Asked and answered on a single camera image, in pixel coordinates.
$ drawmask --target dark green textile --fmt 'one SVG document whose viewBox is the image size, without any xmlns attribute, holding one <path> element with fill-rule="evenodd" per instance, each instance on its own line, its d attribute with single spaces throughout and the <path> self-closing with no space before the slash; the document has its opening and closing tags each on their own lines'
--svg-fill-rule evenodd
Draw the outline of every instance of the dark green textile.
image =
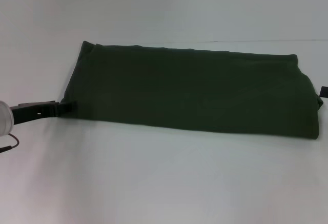
<svg viewBox="0 0 328 224">
<path fill-rule="evenodd" d="M 62 101 L 69 118 L 313 139 L 322 105 L 296 55 L 88 42 Z"/>
</svg>

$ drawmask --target white background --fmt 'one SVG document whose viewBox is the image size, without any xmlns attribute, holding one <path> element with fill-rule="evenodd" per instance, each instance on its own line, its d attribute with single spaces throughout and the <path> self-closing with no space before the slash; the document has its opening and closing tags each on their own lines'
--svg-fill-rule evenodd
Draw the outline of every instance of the white background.
<svg viewBox="0 0 328 224">
<path fill-rule="evenodd" d="M 0 99 L 60 100 L 82 41 L 297 54 L 328 85 L 328 0 L 0 0 Z M 317 140 L 51 118 L 0 155 L 3 224 L 328 223 Z M 1 145 L 11 144 L 0 138 Z"/>
</svg>

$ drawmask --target green fabric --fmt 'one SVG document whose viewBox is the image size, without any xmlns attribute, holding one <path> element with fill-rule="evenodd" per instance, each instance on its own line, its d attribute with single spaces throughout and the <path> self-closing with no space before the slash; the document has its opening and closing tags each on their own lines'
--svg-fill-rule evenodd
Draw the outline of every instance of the green fabric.
<svg viewBox="0 0 328 224">
<path fill-rule="evenodd" d="M 84 42 L 68 118 L 315 139 L 322 100 L 296 55 Z"/>
</svg>

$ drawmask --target black cable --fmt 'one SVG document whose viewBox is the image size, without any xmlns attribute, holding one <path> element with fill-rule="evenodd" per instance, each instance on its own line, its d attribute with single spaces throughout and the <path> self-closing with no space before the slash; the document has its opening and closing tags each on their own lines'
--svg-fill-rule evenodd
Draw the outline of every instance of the black cable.
<svg viewBox="0 0 328 224">
<path fill-rule="evenodd" d="M 6 147 L 0 148 L 0 153 L 9 151 L 11 149 L 14 149 L 14 148 L 16 148 L 19 145 L 19 140 L 18 140 L 18 138 L 15 135 L 12 135 L 11 133 L 9 133 L 8 135 L 11 136 L 11 137 L 13 137 L 17 141 L 17 143 L 14 146 L 6 146 Z"/>
</svg>

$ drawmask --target white cylindrical object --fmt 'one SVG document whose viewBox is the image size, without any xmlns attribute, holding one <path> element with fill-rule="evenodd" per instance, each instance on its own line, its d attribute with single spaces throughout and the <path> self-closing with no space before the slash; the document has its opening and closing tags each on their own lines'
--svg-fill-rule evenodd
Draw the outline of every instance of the white cylindrical object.
<svg viewBox="0 0 328 224">
<path fill-rule="evenodd" d="M 14 116 L 10 107 L 0 101 L 0 136 L 8 135 L 14 126 Z"/>
</svg>

